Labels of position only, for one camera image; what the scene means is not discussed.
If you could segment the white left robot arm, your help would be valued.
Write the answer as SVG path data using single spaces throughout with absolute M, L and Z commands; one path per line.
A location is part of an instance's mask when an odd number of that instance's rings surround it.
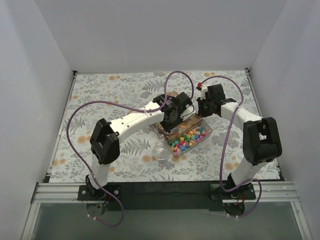
M 186 93 L 177 96 L 155 97 L 143 108 L 121 118 L 100 119 L 90 138 L 92 173 L 86 176 L 86 187 L 95 200 L 106 196 L 106 185 L 111 163 L 120 156 L 120 144 L 136 132 L 159 123 L 166 133 L 176 128 L 195 112 Z

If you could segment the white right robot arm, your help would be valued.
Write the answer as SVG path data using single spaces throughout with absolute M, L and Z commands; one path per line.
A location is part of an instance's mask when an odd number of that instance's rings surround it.
M 222 174 L 219 175 L 221 190 L 230 198 L 237 199 L 261 168 L 281 156 L 282 144 L 277 122 L 272 117 L 255 115 L 240 107 L 233 98 L 226 98 L 221 84 L 207 86 L 199 83 L 196 88 L 201 91 L 201 96 L 197 98 L 200 117 L 218 115 L 228 120 L 226 138 L 232 126 L 242 130 L 243 159 L 225 183 Z

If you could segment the clear divided candy box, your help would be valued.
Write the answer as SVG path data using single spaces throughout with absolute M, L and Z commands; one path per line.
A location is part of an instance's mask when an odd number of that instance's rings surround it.
M 186 107 L 187 104 L 193 105 L 186 93 L 176 93 L 173 91 L 168 94 L 167 102 L 162 111 L 167 111 L 169 107 Z M 157 134 L 161 143 L 165 144 L 170 155 L 176 159 L 208 138 L 213 131 L 211 127 L 197 115 L 196 110 L 193 115 L 172 129 L 171 132 L 165 132 L 160 122 L 151 125 L 151 128 Z

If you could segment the clear glass jar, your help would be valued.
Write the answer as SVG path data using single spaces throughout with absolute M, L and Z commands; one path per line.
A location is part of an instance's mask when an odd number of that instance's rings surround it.
M 156 144 L 153 149 L 153 156 L 158 161 L 165 161 L 169 158 L 170 152 L 163 143 Z

